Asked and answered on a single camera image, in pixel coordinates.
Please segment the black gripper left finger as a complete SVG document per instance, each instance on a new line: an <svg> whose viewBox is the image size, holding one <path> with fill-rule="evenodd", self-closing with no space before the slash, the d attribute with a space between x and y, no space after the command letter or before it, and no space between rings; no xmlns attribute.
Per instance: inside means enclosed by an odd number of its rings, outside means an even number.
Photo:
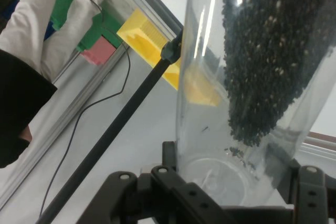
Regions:
<svg viewBox="0 0 336 224"><path fill-rule="evenodd" d="M84 223L232 223L232 217L195 183L176 173L174 142L162 144L162 165L136 176L115 172L83 213Z"/></svg>

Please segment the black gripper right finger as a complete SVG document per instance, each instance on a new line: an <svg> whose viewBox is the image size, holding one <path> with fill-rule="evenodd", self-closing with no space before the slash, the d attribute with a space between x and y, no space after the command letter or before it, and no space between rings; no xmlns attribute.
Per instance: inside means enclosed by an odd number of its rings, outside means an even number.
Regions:
<svg viewBox="0 0 336 224"><path fill-rule="evenodd" d="M270 158L272 184L293 210L277 207L270 223L328 223L335 219L335 178L312 165L300 165L288 156Z"/></svg>

